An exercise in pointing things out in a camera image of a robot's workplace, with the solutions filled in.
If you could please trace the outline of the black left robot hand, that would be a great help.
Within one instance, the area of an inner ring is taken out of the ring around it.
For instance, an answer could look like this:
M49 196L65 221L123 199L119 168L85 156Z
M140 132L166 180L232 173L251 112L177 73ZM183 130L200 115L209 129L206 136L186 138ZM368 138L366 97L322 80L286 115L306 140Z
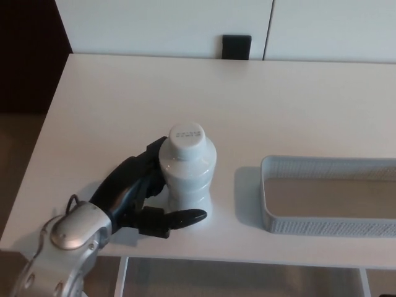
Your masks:
M112 233L128 227L137 229L141 235L168 238L171 230L194 225L207 217L202 209L166 213L162 208L144 206L145 199L159 195L165 187L158 155L166 139L161 137L140 155L125 159L90 199L109 217Z

